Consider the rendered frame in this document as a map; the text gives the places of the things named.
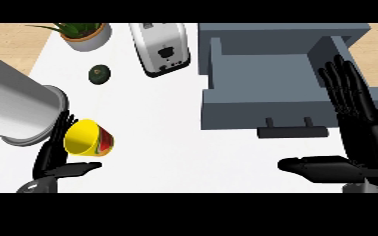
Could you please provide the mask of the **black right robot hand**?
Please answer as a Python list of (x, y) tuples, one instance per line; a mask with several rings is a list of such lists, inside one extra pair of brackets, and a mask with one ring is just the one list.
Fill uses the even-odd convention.
[(369, 183), (378, 187), (378, 108), (366, 83), (341, 55), (318, 72), (337, 113), (347, 157), (285, 158), (278, 168), (313, 183)]

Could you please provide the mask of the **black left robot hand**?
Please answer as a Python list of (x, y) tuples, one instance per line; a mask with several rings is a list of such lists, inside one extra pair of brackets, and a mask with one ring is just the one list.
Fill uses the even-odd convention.
[(89, 171), (102, 167), (101, 162), (68, 163), (68, 152), (64, 148), (64, 137), (71, 126), (78, 122), (78, 119), (65, 110), (55, 122), (49, 140), (44, 142), (33, 167), (33, 179), (40, 179), (47, 176), (55, 178), (78, 177), (87, 174)]

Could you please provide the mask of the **yellow cup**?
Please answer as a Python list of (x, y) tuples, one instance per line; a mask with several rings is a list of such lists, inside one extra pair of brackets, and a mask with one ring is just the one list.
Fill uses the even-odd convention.
[(71, 155), (101, 157), (112, 150), (114, 137), (93, 120), (83, 119), (65, 133), (64, 147)]

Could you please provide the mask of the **grey open drawer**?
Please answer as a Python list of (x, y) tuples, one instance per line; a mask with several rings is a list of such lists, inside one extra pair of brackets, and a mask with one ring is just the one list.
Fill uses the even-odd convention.
[(267, 119), (278, 127), (303, 126), (306, 119), (334, 127), (334, 106), (310, 57), (309, 53), (226, 55), (214, 38), (201, 128), (256, 129)]

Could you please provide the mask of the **dark green avocado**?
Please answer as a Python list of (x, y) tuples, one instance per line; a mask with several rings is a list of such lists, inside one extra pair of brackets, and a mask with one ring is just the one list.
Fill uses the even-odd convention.
[(106, 65), (95, 65), (89, 71), (89, 81), (95, 85), (104, 84), (111, 78), (111, 70)]

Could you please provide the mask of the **grey cabinet body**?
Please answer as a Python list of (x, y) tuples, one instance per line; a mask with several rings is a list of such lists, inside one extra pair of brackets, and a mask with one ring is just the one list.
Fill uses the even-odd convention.
[(225, 55), (304, 54), (322, 37), (340, 36), (350, 47), (369, 30), (368, 23), (199, 23), (199, 74), (207, 75), (213, 39)]

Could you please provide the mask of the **potted green plant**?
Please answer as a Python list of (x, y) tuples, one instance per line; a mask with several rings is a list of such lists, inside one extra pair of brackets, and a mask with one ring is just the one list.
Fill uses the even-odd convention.
[(71, 48), (89, 52), (101, 48), (112, 34), (108, 23), (55, 23), (53, 27), (44, 26), (61, 34)]

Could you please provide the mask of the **silver toaster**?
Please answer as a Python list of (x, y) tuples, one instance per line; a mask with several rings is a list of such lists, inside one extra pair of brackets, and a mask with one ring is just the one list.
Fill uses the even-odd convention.
[(146, 75), (152, 78), (191, 63), (186, 28), (182, 23), (130, 23), (135, 48)]

